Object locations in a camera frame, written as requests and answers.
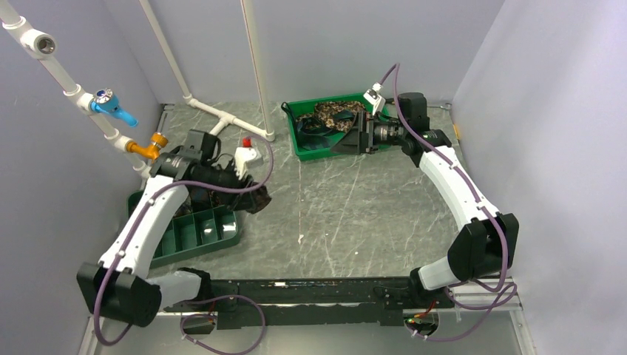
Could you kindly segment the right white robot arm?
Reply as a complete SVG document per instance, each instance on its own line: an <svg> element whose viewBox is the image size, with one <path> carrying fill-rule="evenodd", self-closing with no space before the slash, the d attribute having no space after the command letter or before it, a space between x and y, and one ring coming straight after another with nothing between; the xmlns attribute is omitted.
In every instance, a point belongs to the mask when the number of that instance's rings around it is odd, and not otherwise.
<svg viewBox="0 0 627 355"><path fill-rule="evenodd" d="M381 114L383 97L369 89L365 99L370 113L359 111L348 132L332 147L344 155L373 154L381 145L398 146L437 188L453 214L458 235L445 256L410 273L409 301L424 307L436 290L499 273L498 288L512 266L518 220L503 214L488 201L464 170L451 140L430 128L427 100L420 92L401 94L394 103L397 118Z"/></svg>

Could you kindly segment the dark orange patterned tie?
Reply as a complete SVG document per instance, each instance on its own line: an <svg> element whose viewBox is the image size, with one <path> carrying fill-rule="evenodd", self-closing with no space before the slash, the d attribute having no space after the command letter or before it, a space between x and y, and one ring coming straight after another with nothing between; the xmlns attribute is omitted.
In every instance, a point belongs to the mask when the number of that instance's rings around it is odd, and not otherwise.
<svg viewBox="0 0 627 355"><path fill-rule="evenodd" d="M269 195L267 187L261 185L260 188L252 192L246 192L236 196L231 205L231 209L236 212L256 214L267 207L271 201L272 197Z"/></svg>

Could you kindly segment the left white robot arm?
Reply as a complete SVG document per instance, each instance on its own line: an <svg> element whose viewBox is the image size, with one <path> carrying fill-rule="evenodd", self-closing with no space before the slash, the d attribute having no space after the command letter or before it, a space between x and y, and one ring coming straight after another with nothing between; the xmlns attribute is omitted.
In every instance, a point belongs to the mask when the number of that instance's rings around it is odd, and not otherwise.
<svg viewBox="0 0 627 355"><path fill-rule="evenodd" d="M150 265L171 221L191 188L216 194L235 210L254 207L257 187L248 170L263 161L246 138L226 166L217 163L220 139L192 129L183 144L163 152L152 164L143 196L115 242L96 263L83 263L76 280L92 314L127 326L146 327L157 313L180 302L195 311L207 308L214 295L211 276L183 268L149 279Z"/></svg>

